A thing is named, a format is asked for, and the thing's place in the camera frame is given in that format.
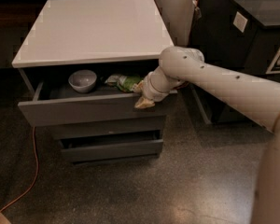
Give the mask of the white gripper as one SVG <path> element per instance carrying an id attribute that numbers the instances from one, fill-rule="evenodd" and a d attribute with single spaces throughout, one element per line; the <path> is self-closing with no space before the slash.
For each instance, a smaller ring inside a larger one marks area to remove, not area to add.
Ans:
<path id="1" fill-rule="evenodd" d="M 162 101 L 170 92 L 166 76 L 149 72 L 138 84 L 133 85 L 133 92 L 141 93 L 143 96 L 135 103 L 136 109 L 151 108 L 154 102 Z"/>

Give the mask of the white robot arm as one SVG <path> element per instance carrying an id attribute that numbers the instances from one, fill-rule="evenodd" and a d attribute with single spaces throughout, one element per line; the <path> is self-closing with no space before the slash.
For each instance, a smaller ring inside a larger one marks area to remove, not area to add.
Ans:
<path id="1" fill-rule="evenodd" d="M 260 161 L 250 224 L 280 224 L 280 83 L 206 63 L 197 49 L 169 47 L 158 67 L 135 86 L 141 95 L 135 106 L 152 107 L 184 82 L 274 134 Z"/>

